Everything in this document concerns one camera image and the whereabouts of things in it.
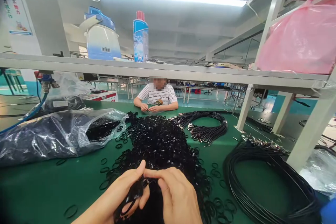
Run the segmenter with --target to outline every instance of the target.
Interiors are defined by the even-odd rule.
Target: plastic bag
[[[118,137],[126,118],[116,109],[66,110],[24,122],[0,135],[0,166],[85,155]]]
[[[32,119],[54,112],[82,109],[85,107],[85,104],[79,95],[91,92],[95,89],[91,84],[79,80],[73,73],[54,72],[52,78],[60,87],[56,89],[51,88],[49,90],[45,103]]]
[[[336,193],[336,157],[326,150],[315,149],[300,175],[315,189],[326,195]]]
[[[270,28],[255,63],[259,70],[331,73],[336,58],[336,6],[312,1]]]

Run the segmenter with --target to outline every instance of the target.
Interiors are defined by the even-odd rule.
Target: blue pipe
[[[48,95],[47,93],[44,94],[44,96],[43,96],[42,101],[40,102],[40,104],[39,104],[39,105],[38,105],[38,106],[37,106],[37,107],[36,107],[36,108],[35,108],[29,115],[27,115],[25,118],[23,118],[20,122],[17,122],[16,124],[10,126],[9,128],[4,129],[3,131],[0,131],[0,135],[3,134],[3,133],[5,133],[5,132],[7,132],[7,131],[9,131],[9,130],[11,130],[11,129],[13,129],[14,127],[18,126],[19,124],[21,124],[21,123],[27,121],[30,117],[32,117],[32,116],[35,115],[38,111],[40,111],[40,109],[41,109],[43,103],[45,102],[45,100],[46,100],[46,98],[47,98],[47,95]]]

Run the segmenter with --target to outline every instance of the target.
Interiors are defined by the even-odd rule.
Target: person
[[[141,161],[137,169],[131,169],[118,177],[110,187],[72,224],[114,224],[113,213],[127,196],[131,186],[142,176],[157,178],[163,197],[164,224],[202,224],[197,195],[192,184],[175,167],[166,170],[145,169],[146,162]],[[149,186],[143,195],[135,201],[127,216],[131,216],[137,207],[143,209],[149,199]],[[126,204],[122,212],[131,205]]]
[[[159,104],[148,108],[142,101],[147,98],[148,104]],[[159,112],[176,110],[179,107],[174,88],[167,84],[167,79],[151,78],[150,83],[134,99],[134,105],[141,108],[142,112]]]

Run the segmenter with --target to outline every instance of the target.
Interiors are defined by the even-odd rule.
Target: ceiling
[[[236,30],[254,13],[247,7],[232,7],[163,0],[58,0],[68,40],[85,43],[78,26],[84,12],[94,6],[116,26],[122,53],[133,53],[133,20],[145,13],[149,26],[149,55],[171,64],[191,64],[205,56],[210,46],[235,37]],[[255,0],[252,7],[267,14],[271,0]],[[261,34],[214,56],[214,61],[254,62]]]

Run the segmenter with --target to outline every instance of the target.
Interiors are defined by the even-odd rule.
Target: red and white box
[[[118,95],[116,91],[101,91],[99,94],[89,94],[82,97],[84,100],[95,100],[101,102],[117,102]]]

